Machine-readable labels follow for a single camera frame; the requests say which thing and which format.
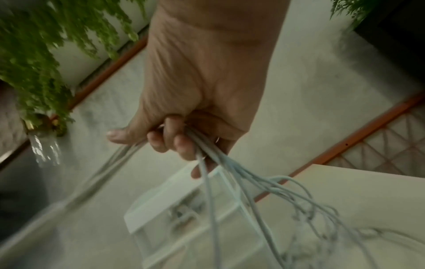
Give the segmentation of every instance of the white wall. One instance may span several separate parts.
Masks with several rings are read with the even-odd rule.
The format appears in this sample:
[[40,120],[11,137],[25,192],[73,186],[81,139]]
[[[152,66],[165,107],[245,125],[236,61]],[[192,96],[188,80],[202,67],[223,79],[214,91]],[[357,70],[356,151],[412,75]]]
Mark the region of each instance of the white wall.
[[[133,29],[136,32],[139,32],[149,24],[151,17],[155,11],[156,0],[146,0],[146,18],[143,18],[140,8],[135,2],[132,3],[128,0],[123,0],[121,2],[121,7],[133,21]],[[111,17],[108,14],[106,14],[105,16],[118,31],[118,35],[120,36],[120,43],[116,48],[119,49],[126,42],[129,41],[129,38],[121,29],[121,25],[116,18]],[[108,59],[106,50],[99,43],[95,33],[90,32],[89,36],[93,39],[94,44],[99,49],[99,59],[90,58],[85,53],[83,53],[76,46],[75,43],[72,42],[65,42],[65,45],[63,47],[52,51],[53,55],[60,63],[59,71],[61,72],[65,83],[68,85],[78,85],[86,77],[88,77],[96,68],[98,68],[102,63],[104,63]]]

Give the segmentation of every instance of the gray floor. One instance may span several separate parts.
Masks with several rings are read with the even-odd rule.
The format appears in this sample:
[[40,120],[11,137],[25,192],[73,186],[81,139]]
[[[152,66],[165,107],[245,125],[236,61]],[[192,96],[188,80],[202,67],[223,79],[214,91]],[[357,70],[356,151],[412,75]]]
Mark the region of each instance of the gray floor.
[[[329,0],[294,0],[251,131],[231,157],[261,175],[289,174],[423,87],[360,37],[344,34],[348,17],[329,20]],[[78,106],[59,140],[62,165],[34,171],[26,151],[13,170],[40,178],[49,201],[69,195],[117,148],[110,128],[125,126],[142,91],[145,52],[134,57]],[[140,258],[123,215],[143,192],[183,167],[176,154],[137,153],[86,207],[18,266],[22,268],[138,268]]]

